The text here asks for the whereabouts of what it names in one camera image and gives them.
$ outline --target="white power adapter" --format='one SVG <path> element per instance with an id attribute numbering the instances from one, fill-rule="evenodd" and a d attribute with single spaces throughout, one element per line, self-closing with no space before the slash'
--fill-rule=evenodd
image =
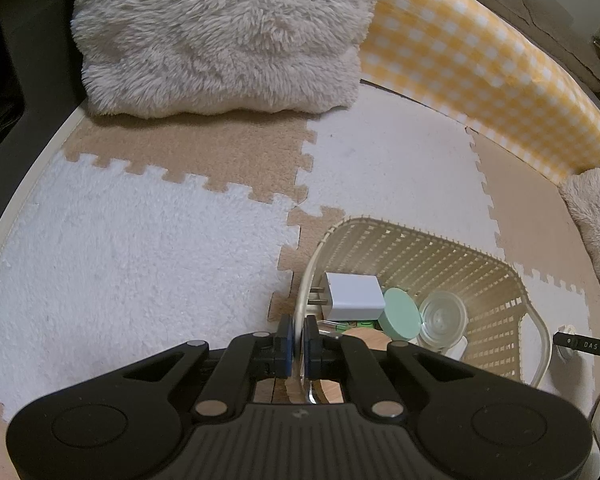
<path id="1" fill-rule="evenodd" d="M 318 286 L 317 304 L 328 321 L 378 319 L 384 311 L 384 297 L 378 278 L 362 274 L 325 272 Z"/>

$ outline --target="green item in basket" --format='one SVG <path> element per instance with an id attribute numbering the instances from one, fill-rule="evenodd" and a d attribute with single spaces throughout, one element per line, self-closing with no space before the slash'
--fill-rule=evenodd
<path id="1" fill-rule="evenodd" d="M 378 318 L 382 330 L 394 341 L 409 341 L 420 333 L 422 318 L 411 297 L 399 288 L 384 293 L 384 312 Z"/>

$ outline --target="round container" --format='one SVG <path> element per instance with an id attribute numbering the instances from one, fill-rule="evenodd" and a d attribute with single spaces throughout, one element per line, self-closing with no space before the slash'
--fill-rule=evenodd
<path id="1" fill-rule="evenodd" d="M 437 290 L 429 294 L 420 304 L 420 315 L 420 339 L 434 350 L 455 345 L 466 330 L 466 307 L 451 292 Z"/>
<path id="2" fill-rule="evenodd" d="M 406 292 L 389 288 L 384 292 L 384 311 L 378 323 L 393 341 L 408 341 L 420 333 L 422 319 L 418 307 Z"/>

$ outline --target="white cable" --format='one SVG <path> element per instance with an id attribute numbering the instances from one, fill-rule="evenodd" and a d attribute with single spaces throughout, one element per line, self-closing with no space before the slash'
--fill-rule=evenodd
<path id="1" fill-rule="evenodd" d="M 598 452 L 600 454 L 600 440 L 598 439 L 598 434 L 596 433 L 596 430 L 593 428 L 593 419 L 596 416 L 596 411 L 598 410 L 599 405 L 600 405 L 600 393 L 596 397 L 596 400 L 593 403 L 593 406 L 591 407 L 589 415 L 587 416 L 587 421 L 589 422 L 589 427 L 591 428 L 591 433 L 593 433 L 593 440 L 595 441 L 596 446 L 598 447 Z M 578 476 L 579 479 L 582 478 L 583 472 L 581 472 L 580 475 Z"/>

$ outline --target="metal screw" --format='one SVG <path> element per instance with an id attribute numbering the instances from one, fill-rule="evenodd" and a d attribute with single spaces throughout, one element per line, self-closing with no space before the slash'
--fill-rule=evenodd
<path id="1" fill-rule="evenodd" d="M 404 411 L 404 408 L 400 402 L 395 402 L 394 400 L 380 400 L 371 407 L 371 411 L 377 416 L 392 418 L 400 415 Z"/>
<path id="2" fill-rule="evenodd" d="M 222 400 L 203 400 L 196 404 L 196 411 L 203 416 L 218 416 L 225 413 L 227 405 Z"/>

